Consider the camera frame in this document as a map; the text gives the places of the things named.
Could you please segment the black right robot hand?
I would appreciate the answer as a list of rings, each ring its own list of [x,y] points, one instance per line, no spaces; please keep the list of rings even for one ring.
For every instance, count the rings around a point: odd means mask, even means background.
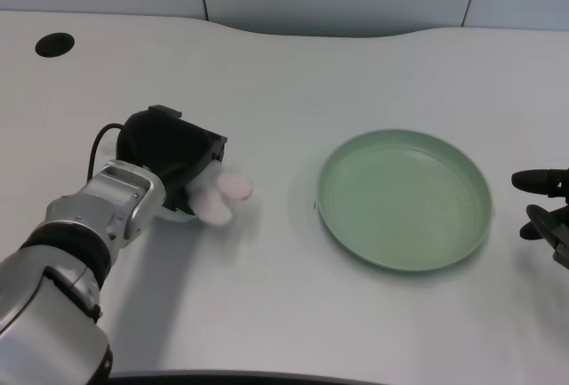
[[[525,211],[530,221],[520,229],[519,235],[525,240],[547,241],[553,249],[553,260],[568,269],[568,170],[515,172],[511,176],[511,183],[526,193],[565,200],[564,207],[551,212],[538,205],[528,205]]]

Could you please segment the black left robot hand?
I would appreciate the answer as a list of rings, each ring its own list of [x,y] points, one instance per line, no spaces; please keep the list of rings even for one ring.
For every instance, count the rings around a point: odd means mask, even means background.
[[[228,138],[182,119],[162,105],[131,115],[116,140],[116,158],[155,174],[165,188],[164,208],[193,216],[187,186],[224,157]]]

